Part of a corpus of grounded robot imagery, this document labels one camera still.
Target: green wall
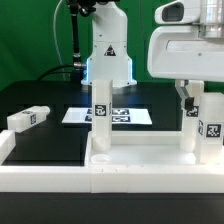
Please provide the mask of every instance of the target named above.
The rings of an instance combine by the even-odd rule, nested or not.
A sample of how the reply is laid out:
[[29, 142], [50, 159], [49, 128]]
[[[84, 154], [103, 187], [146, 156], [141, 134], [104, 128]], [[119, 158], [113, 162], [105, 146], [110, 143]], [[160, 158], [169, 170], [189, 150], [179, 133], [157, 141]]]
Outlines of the green wall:
[[[58, 2], [59, 0], [1, 0], [0, 89], [14, 81], [35, 80], [46, 70], [59, 65], [52, 28]], [[129, 19], [128, 54], [134, 60], [134, 76], [140, 82], [155, 81], [147, 71], [148, 43], [151, 33], [157, 27], [154, 22], [155, 9], [168, 2], [170, 1], [121, 0], [118, 3]], [[71, 63], [71, 22], [65, 3], [60, 8], [57, 21], [62, 59], [64, 63]], [[92, 49], [91, 18], [79, 16], [79, 25], [81, 54], [83, 60], [86, 60]], [[207, 86], [224, 89], [223, 84]]]

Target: white platform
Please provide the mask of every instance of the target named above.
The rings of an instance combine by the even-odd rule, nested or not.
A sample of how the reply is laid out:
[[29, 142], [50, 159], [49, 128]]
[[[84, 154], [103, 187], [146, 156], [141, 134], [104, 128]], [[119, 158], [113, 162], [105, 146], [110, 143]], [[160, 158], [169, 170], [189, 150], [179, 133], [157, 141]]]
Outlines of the white platform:
[[88, 136], [84, 167], [0, 167], [0, 192], [224, 193], [224, 165], [196, 165], [178, 149], [179, 132], [112, 132], [96, 153]]

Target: white pillar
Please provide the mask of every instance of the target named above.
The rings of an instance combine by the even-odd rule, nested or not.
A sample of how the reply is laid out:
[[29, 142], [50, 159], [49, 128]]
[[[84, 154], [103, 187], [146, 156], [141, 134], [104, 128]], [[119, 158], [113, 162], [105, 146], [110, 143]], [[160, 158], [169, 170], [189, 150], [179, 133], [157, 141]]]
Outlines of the white pillar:
[[92, 146], [97, 151], [111, 147], [112, 81], [94, 80], [92, 85]]
[[195, 156], [197, 163], [220, 163], [223, 147], [224, 95], [201, 96]]

